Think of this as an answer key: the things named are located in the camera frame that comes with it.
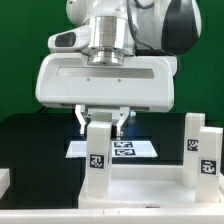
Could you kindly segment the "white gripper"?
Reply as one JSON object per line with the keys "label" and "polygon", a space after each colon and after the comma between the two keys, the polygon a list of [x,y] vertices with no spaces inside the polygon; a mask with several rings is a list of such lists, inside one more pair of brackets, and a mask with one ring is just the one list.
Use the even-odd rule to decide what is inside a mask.
{"label": "white gripper", "polygon": [[172,56],[126,57],[121,65],[89,65],[81,53],[54,53],[41,64],[35,95],[47,107],[76,105],[82,136],[90,122],[87,106],[120,107],[116,136],[121,137],[130,108],[167,112],[173,107],[175,74]]}

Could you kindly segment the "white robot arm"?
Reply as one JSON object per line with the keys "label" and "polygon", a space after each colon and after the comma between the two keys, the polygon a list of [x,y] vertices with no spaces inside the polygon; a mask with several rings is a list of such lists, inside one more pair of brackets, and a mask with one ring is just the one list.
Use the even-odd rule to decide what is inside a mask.
{"label": "white robot arm", "polygon": [[66,12],[76,27],[48,39],[40,103],[73,107],[82,128],[109,112],[118,136],[132,110],[173,107],[178,56],[201,34],[196,0],[67,0]]}

